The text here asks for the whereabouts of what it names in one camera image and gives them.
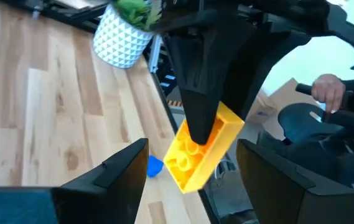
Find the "lego brick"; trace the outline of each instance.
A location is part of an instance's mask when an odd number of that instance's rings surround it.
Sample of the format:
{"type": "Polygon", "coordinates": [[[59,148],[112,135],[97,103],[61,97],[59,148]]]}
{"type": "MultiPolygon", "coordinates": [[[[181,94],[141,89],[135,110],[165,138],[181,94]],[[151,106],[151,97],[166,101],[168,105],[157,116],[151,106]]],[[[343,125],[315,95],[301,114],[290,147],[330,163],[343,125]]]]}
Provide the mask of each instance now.
{"type": "Polygon", "coordinates": [[[186,119],[164,157],[171,176],[186,194],[201,189],[245,124],[232,110],[220,103],[206,145],[190,138],[186,119]]]}

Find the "white planter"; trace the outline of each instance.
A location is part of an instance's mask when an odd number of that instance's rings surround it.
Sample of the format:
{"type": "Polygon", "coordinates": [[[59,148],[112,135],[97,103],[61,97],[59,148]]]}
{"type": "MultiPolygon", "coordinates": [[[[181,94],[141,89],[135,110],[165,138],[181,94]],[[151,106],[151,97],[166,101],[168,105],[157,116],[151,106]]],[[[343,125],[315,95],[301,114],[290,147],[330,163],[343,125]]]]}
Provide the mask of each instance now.
{"type": "Polygon", "coordinates": [[[105,62],[119,68],[129,68],[138,60],[152,36],[152,33],[124,21],[109,5],[95,32],[93,48],[105,62]]]}

